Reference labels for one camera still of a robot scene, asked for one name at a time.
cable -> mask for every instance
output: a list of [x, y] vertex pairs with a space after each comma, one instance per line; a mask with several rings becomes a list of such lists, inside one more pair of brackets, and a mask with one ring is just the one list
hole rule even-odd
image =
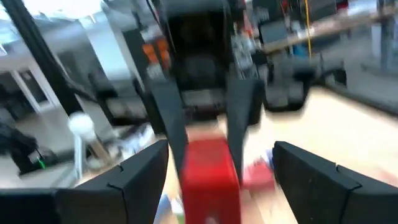
[[308, 40], [308, 56], [312, 57], [311, 37], [310, 37], [310, 12], [308, 10], [308, 0], [305, 0], [305, 18], [307, 20], [307, 40]]

white wall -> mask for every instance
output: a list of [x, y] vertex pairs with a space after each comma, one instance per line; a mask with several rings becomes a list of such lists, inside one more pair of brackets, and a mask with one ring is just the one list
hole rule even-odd
[[105, 14], [97, 14], [96, 23], [85, 26], [87, 37], [108, 79], [131, 78], [137, 73], [137, 67], [121, 29], [134, 26], [134, 18], [120, 12], [110, 12], [108, 16], [113, 22]]

ceiling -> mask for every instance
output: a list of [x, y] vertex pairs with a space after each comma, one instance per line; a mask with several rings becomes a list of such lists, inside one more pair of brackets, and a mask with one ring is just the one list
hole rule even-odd
[[[102, 0], [23, 0], [38, 28], [45, 32], [101, 10]], [[5, 8], [0, 4], [0, 44], [20, 39]]]

black equipment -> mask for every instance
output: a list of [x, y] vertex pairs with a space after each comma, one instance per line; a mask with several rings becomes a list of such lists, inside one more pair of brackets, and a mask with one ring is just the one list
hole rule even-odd
[[272, 152], [275, 177], [299, 224], [398, 222], [398, 188], [287, 142], [276, 142]]
[[153, 223], [168, 159], [160, 140], [74, 189], [1, 190], [0, 222]]

blue object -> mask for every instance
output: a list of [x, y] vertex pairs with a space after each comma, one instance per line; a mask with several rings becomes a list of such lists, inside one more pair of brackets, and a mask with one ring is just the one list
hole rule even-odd
[[272, 150], [267, 151], [267, 157], [268, 157], [268, 161], [269, 161], [269, 167], [272, 170], [274, 170], [274, 162], [272, 161], [274, 158], [274, 155], [272, 155]]
[[159, 205], [157, 206], [154, 224], [159, 224], [160, 221], [162, 221], [164, 214], [171, 210], [171, 208], [172, 206], [168, 196], [166, 194], [162, 194], [159, 200]]
[[301, 57], [308, 57], [308, 51], [302, 45], [293, 46], [293, 54]]

